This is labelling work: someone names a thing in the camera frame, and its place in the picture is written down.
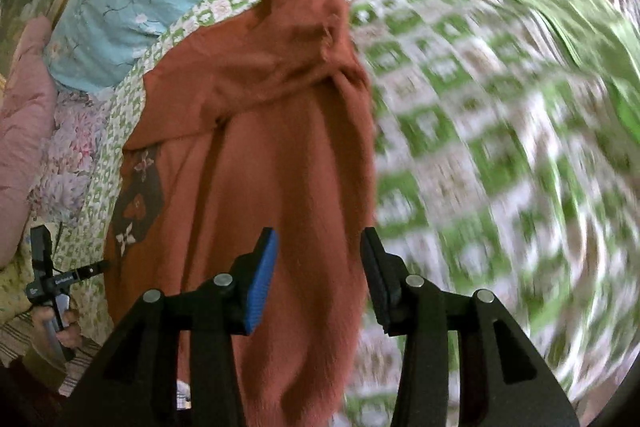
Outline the green white patterned bedsheet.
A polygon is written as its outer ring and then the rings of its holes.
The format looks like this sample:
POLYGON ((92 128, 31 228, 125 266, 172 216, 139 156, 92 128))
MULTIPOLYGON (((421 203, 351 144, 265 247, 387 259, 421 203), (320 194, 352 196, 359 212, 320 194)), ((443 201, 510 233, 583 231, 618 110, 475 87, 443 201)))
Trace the green white patterned bedsheet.
MULTIPOLYGON (((257 0, 186 6, 108 92, 62 268, 100 259, 142 76, 257 0)), ((639 352, 639 34, 608 0, 349 0, 370 72, 378 231, 442 288, 491 289, 588 424, 639 352)))

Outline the plaid striped cloth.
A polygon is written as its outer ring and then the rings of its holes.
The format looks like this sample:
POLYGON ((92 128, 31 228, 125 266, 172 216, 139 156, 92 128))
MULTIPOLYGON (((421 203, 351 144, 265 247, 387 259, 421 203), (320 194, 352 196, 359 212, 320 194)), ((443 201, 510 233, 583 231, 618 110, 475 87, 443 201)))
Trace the plaid striped cloth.
POLYGON ((1 325, 1 365, 17 360, 49 389, 68 397, 93 361, 100 346, 81 334, 75 310, 65 313, 70 325, 48 331, 54 317, 49 307, 35 307, 1 325))

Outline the cream floral sheet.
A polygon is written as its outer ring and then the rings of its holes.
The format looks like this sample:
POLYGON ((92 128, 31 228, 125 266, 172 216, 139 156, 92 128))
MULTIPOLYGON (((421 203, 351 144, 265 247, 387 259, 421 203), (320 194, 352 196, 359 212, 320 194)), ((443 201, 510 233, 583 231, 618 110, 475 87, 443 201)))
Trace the cream floral sheet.
POLYGON ((30 227, 44 225, 51 235, 52 251, 58 246, 61 223, 35 221, 27 225, 25 234, 18 244, 17 252, 10 263, 1 270, 0 322, 6 324, 29 309, 30 303, 25 295, 26 285, 34 279, 32 271, 32 242, 30 227))

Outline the pastel floral pillow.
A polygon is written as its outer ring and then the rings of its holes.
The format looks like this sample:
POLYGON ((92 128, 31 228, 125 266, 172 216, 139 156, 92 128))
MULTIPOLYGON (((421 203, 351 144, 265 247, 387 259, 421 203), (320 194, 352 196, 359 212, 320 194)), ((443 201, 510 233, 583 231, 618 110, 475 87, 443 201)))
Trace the pastel floral pillow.
POLYGON ((32 212, 44 222, 76 225, 106 128, 114 91, 58 92, 53 131, 43 142, 42 163, 29 193, 32 212))

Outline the pink quilted blanket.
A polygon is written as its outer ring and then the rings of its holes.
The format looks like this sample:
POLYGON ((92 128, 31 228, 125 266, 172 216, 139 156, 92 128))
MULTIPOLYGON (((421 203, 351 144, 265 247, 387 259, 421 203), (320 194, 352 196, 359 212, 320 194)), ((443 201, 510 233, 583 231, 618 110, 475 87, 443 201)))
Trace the pink quilted blanket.
POLYGON ((54 82, 43 61, 51 23, 30 20, 15 49, 1 105, 1 265, 15 256, 28 219, 28 195, 50 138, 56 103, 54 82))

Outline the rust red knit sweater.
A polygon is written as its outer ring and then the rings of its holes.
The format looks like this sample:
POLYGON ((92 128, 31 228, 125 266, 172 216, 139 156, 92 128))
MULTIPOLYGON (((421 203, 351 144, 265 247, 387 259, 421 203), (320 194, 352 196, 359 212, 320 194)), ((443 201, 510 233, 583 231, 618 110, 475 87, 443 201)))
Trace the rust red knit sweater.
POLYGON ((259 0, 192 32, 143 84, 104 245, 112 320, 149 288, 194 291, 272 228, 264 317, 234 343, 246 419, 326 425, 354 363, 375 192, 347 0, 259 0))

